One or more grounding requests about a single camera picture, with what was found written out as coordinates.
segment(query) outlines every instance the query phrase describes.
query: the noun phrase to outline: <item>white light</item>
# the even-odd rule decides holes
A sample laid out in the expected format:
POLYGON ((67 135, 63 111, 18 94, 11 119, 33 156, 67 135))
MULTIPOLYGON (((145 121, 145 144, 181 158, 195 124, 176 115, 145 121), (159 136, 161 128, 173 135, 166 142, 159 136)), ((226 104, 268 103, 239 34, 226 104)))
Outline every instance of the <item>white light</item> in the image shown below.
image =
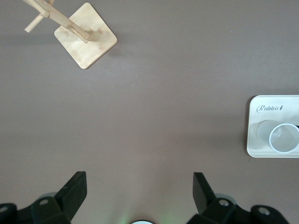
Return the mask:
POLYGON ((149 222, 149 221, 140 220, 140 221, 133 222, 132 224, 154 224, 154 223, 149 222))

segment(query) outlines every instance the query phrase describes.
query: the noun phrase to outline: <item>black plastic part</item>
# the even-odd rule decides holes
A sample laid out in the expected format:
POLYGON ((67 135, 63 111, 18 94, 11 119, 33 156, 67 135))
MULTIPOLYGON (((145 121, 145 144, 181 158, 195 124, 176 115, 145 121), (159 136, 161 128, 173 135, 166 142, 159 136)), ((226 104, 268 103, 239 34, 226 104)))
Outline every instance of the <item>black plastic part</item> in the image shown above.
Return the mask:
POLYGON ((216 222, 214 222, 213 220, 210 220, 204 216, 201 215, 195 215, 193 216, 188 222, 187 224, 218 224, 216 222))
POLYGON ((17 206, 12 203, 0 204, 0 223, 16 215, 17 206))
POLYGON ((203 213, 206 207, 216 199, 203 173, 193 175, 193 199, 199 214, 203 213))
POLYGON ((258 220, 259 224, 289 224, 286 219, 276 209, 266 205, 255 205, 251 208, 252 216, 258 220), (259 208, 265 208, 269 214, 263 214, 259 208))
POLYGON ((87 195, 86 172, 77 172, 54 196, 61 211, 72 220, 87 195))
POLYGON ((70 224, 86 195, 86 173, 77 172, 54 197, 40 198, 22 210, 0 204, 0 224, 70 224))
POLYGON ((216 198, 203 173, 193 175, 193 198, 199 214, 187 224, 289 224, 272 207, 256 205, 248 212, 226 198, 216 198))
POLYGON ((233 220, 234 211, 235 205, 230 200, 217 198, 209 204, 202 216, 218 224, 226 224, 233 220), (227 204, 221 205, 221 201, 225 201, 227 204))

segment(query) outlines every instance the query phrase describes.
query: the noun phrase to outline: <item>printed logo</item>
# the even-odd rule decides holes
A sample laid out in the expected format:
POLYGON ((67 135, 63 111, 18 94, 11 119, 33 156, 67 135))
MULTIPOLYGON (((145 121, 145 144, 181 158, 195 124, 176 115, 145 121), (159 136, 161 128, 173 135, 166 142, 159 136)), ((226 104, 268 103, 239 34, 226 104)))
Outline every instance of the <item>printed logo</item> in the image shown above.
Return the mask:
POLYGON ((265 106, 265 105, 260 105, 257 107, 256 112, 258 113, 263 113, 264 111, 280 111, 282 110, 284 106, 265 106))

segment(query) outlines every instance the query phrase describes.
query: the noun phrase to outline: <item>gray tabletop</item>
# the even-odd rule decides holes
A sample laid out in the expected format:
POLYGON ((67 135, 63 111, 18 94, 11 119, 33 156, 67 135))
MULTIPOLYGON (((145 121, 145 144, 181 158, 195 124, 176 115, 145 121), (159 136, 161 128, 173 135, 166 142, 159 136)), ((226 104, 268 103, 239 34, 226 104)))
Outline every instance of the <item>gray tabletop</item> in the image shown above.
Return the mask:
MULTIPOLYGON (((91 0, 118 43, 82 70, 45 19, 0 3, 0 203, 18 208, 86 171, 73 224, 196 211, 193 172, 249 210, 299 220, 299 160, 246 151, 248 103, 299 94, 296 0, 91 0)), ((71 16, 84 1, 57 0, 71 16)))

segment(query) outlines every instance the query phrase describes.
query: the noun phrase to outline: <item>square wooden base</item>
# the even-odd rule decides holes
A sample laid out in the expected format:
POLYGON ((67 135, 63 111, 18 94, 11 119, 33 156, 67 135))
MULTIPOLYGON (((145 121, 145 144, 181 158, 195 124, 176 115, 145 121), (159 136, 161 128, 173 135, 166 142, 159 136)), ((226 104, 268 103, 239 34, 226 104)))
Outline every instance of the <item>square wooden base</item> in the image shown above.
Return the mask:
POLYGON ((87 69, 117 43, 116 36, 89 3, 79 8, 70 20, 90 35, 88 43, 62 26, 54 35, 82 69, 87 69))

